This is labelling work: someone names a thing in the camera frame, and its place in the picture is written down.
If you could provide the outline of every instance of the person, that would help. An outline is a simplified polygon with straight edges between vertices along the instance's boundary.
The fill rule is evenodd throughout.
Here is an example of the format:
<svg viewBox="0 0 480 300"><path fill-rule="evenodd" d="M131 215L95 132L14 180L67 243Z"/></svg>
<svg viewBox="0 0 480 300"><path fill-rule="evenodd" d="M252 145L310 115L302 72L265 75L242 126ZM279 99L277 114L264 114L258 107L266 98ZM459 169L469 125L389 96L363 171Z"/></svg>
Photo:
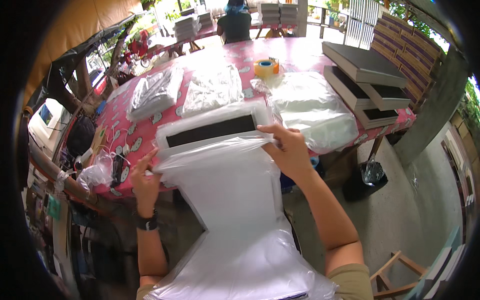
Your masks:
<svg viewBox="0 0 480 300"><path fill-rule="evenodd" d="M228 0L225 7L227 15L217 21L216 34L225 33L225 44L246 41L250 39L250 25L252 17L244 12L248 8L243 5L243 0Z"/></svg>
<svg viewBox="0 0 480 300"><path fill-rule="evenodd" d="M299 130L285 129L279 124L258 126L258 130L273 133L274 138L279 140L280 148L273 144L266 144L262 148L280 170L295 181L307 198L320 240L326 248L325 274L339 285L336 294L343 300L373 299L369 269L363 261L357 230L328 186L312 168L303 135ZM146 170L151 170L150 160L156 152L153 150L139 160L132 173L138 215L145 219L154 216L159 189L161 175L145 175ZM137 237L140 273L137 300L140 300L167 275L168 266L157 230L137 229Z"/></svg>

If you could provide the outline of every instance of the packaging tape roll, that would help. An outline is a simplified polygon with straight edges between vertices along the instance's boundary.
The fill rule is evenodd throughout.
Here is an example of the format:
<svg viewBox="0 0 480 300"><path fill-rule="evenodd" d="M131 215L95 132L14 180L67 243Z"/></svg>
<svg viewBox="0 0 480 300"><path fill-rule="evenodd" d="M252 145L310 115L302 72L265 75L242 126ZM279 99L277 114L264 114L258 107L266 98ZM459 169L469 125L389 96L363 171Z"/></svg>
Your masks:
<svg viewBox="0 0 480 300"><path fill-rule="evenodd" d="M257 60L253 64L253 72L260 77L278 74L280 65L274 60Z"/></svg>

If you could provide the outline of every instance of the wristwatch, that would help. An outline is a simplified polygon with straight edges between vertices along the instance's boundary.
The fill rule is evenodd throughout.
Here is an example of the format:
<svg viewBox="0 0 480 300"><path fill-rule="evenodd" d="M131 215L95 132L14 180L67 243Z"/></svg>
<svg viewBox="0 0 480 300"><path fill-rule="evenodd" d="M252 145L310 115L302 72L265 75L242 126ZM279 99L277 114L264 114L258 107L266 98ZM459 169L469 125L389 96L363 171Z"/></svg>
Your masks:
<svg viewBox="0 0 480 300"><path fill-rule="evenodd" d="M148 219L139 216L137 208L134 209L132 215L135 218L135 224L137 225L137 228L140 230L151 231L155 230L158 226L158 223L156 221L156 209L153 209L153 216Z"/></svg>

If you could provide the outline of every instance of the white gate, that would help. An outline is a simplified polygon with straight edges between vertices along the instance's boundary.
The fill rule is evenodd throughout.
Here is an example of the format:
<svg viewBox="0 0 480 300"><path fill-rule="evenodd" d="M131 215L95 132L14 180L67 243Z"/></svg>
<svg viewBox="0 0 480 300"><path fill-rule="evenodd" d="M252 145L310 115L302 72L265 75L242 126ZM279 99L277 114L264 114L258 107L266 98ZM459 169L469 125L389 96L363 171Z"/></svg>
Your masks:
<svg viewBox="0 0 480 300"><path fill-rule="evenodd" d="M373 27L383 12L390 13L388 9L374 0L350 0L350 18L345 45L370 49Z"/></svg>

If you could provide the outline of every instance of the table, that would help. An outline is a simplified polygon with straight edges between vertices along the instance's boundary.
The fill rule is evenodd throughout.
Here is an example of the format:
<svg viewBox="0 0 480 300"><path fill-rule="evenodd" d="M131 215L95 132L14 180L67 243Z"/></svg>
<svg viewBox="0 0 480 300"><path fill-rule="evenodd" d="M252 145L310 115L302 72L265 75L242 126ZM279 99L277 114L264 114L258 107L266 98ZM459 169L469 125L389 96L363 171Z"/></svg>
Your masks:
<svg viewBox="0 0 480 300"><path fill-rule="evenodd" d="M183 44L192 43L192 42L194 42L196 40L199 40L199 39L202 39L202 38L215 36L216 35L216 28L217 28L217 25L216 25L216 23L214 23L210 27L201 28L200 31L197 33L197 35L194 36L194 37L187 38L185 40L182 40L182 41L179 41L179 42L176 42L176 43L173 43L173 44L167 44L166 46L165 45L160 45L160 44L154 45L153 47L151 47L147 50L147 53L145 55L148 59L151 59L153 56L155 56L157 54L160 54L164 51L177 49L180 46L182 46ZM259 29L258 34L257 34L257 38L260 36L260 33L262 32L262 29L267 29L267 28L268 29L282 29L282 28L295 29L295 28L297 28L297 26L294 25L294 24L262 24L262 23L252 23L252 25L250 26L250 29Z"/></svg>
<svg viewBox="0 0 480 300"><path fill-rule="evenodd" d="M255 76L253 63L256 60L267 57L278 58L286 72L315 71L323 73L325 65L333 64L328 57L323 55L320 39L304 37L249 40L226 44L222 47L204 49L191 55L178 57L126 82L120 87L120 93L114 92L108 98L105 109L97 119L97 124L99 126L108 125L109 128L106 132L110 137L109 141L113 137L112 151L115 151L118 147L123 147L126 137L127 144L131 149L126 158L134 165L138 159L154 148L151 141L155 138L156 128L161 124L173 122L181 118L182 105L185 101L185 95L187 94L188 84L193 71L200 68L208 68L212 63L234 63L240 72L245 101L264 98L263 93L259 93L252 88L250 80ZM161 113L155 114L149 119L137 123L128 121L125 118L127 105L140 78L161 71L173 64L180 65L185 71L178 92L177 104ZM368 140L377 139L383 135L408 128L413 124L415 115L409 108L399 109L397 113L397 121L389 126L365 130L357 121L359 135L347 146L359 145ZM122 183L115 189L100 185L95 187L94 191L109 199L133 196L129 176L130 168L131 166L124 164L121 177Z"/></svg>

